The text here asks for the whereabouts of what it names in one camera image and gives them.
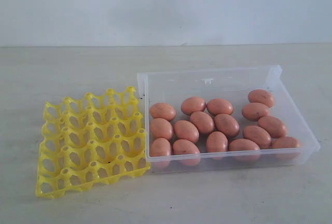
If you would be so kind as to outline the yellow plastic egg tray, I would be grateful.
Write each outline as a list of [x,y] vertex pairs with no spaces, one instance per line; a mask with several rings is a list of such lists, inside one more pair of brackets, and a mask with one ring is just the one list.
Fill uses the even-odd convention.
[[35,194],[49,199],[69,191],[113,184],[149,170],[143,115],[135,88],[108,89],[82,99],[45,103]]

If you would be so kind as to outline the clear plastic box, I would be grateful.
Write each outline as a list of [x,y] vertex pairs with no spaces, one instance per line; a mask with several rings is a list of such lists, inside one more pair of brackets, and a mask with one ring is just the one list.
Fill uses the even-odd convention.
[[278,65],[139,73],[154,173],[302,164],[320,149]]

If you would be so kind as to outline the brown egg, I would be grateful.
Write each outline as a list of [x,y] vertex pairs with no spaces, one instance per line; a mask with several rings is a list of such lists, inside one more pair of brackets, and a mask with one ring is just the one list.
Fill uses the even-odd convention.
[[174,125],[174,132],[177,139],[186,139],[192,143],[199,140],[199,131],[194,124],[187,120],[179,120]]
[[228,100],[222,98],[216,98],[208,101],[206,108],[213,116],[218,114],[232,115],[234,111],[233,105]]
[[260,149],[269,149],[272,138],[270,134],[257,125],[248,125],[243,129],[243,137],[255,142]]
[[212,132],[206,140],[207,152],[227,152],[228,139],[226,135],[220,131]]
[[[151,157],[169,157],[172,154],[172,147],[170,142],[165,138],[157,138],[153,141],[150,148]],[[164,169],[170,164],[170,160],[155,162],[154,166],[159,169]]]
[[[229,146],[229,151],[260,151],[259,146],[252,140],[240,138],[233,140]],[[260,158],[260,153],[254,155],[235,156],[236,160],[241,162],[253,162]]]
[[201,134],[210,134],[215,130],[214,120],[203,111],[193,112],[190,115],[190,122],[196,126]]
[[[290,136],[280,137],[273,141],[272,149],[283,149],[283,148],[300,148],[301,142]],[[291,160],[299,156],[299,152],[291,152],[291,153],[276,153],[275,157],[279,160]]]
[[281,138],[287,134],[286,125],[279,118],[264,116],[257,121],[257,124],[266,130],[272,138]]
[[194,112],[204,111],[205,108],[206,108],[205,99],[198,96],[189,97],[185,99],[181,104],[181,111],[189,116]]
[[227,137],[236,137],[240,132],[240,126],[231,115],[218,114],[214,118],[216,129]]
[[150,129],[154,138],[165,138],[170,140],[173,135],[171,123],[163,118],[155,118],[150,122]]
[[258,121],[261,117],[269,115],[270,109],[263,103],[248,103],[242,108],[242,116],[249,121]]
[[274,96],[269,91],[263,89],[252,90],[247,98],[250,103],[262,103],[269,108],[273,107],[275,104]]
[[153,118],[162,118],[167,121],[172,121],[176,117],[175,108],[168,103],[156,103],[149,109],[150,115]]
[[[173,153],[175,155],[200,154],[198,147],[187,139],[178,139],[173,143]],[[200,163],[200,157],[194,159],[180,160],[180,163],[186,166],[196,166]]]

